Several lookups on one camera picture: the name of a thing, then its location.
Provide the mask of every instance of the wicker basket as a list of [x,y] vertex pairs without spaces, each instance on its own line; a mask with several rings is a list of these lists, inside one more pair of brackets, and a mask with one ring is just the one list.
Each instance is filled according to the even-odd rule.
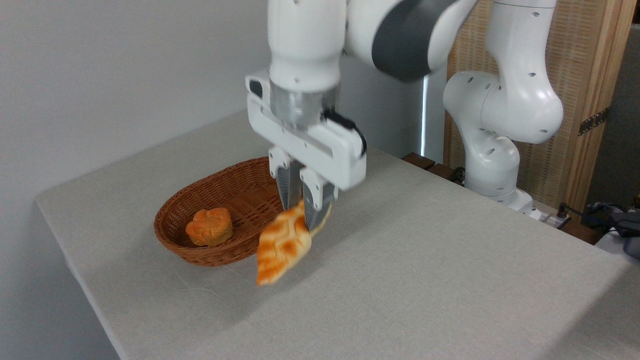
[[[185,232],[201,209],[227,208],[233,237],[208,247],[194,245]],[[282,212],[267,157],[247,160],[205,177],[177,192],[160,208],[154,222],[158,240],[188,263],[220,266],[255,253],[260,232]]]

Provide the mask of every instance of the white wall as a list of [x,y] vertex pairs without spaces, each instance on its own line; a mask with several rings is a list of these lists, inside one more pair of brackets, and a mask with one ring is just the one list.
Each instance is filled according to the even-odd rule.
[[[268,64],[266,1],[0,0],[0,12],[0,359],[115,359],[35,195],[242,110],[244,75]],[[371,145],[414,151],[415,87],[343,63],[345,114]]]

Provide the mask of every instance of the cable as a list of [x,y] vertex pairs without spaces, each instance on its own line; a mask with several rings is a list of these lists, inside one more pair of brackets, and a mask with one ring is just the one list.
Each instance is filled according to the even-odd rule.
[[576,214],[576,215],[578,215],[580,217],[583,217],[583,218],[588,219],[590,221],[596,222],[598,224],[602,224],[602,225],[609,226],[609,227],[615,227],[617,230],[628,231],[628,232],[630,232],[632,234],[636,234],[636,236],[640,236],[640,230],[638,230],[638,229],[634,229],[632,227],[620,226],[618,224],[614,224],[614,223],[610,223],[610,222],[606,222],[606,221],[602,221],[602,220],[590,217],[589,215],[583,214],[580,211],[577,211],[576,209],[573,209],[573,208],[569,207],[569,205],[567,205],[567,204],[565,204],[563,202],[560,203],[560,207],[558,209],[557,216],[559,218],[565,218],[566,217],[566,210],[569,210],[572,213],[574,213],[574,214]]

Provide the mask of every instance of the table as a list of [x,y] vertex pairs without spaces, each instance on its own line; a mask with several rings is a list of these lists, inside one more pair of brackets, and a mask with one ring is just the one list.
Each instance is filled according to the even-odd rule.
[[122,359],[640,358],[637,266],[374,149],[274,286],[156,240],[166,199],[268,147],[238,113],[37,197]]

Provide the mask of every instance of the bread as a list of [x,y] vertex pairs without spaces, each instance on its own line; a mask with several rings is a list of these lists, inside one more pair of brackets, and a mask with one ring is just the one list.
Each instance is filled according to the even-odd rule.
[[258,245],[259,286],[273,284],[295,266],[311,249],[311,238],[324,226],[323,222],[309,233],[305,224],[305,205],[300,203],[279,214],[260,234]]
[[193,215],[186,232],[195,245],[217,245],[233,235],[231,215],[225,208],[202,209]]

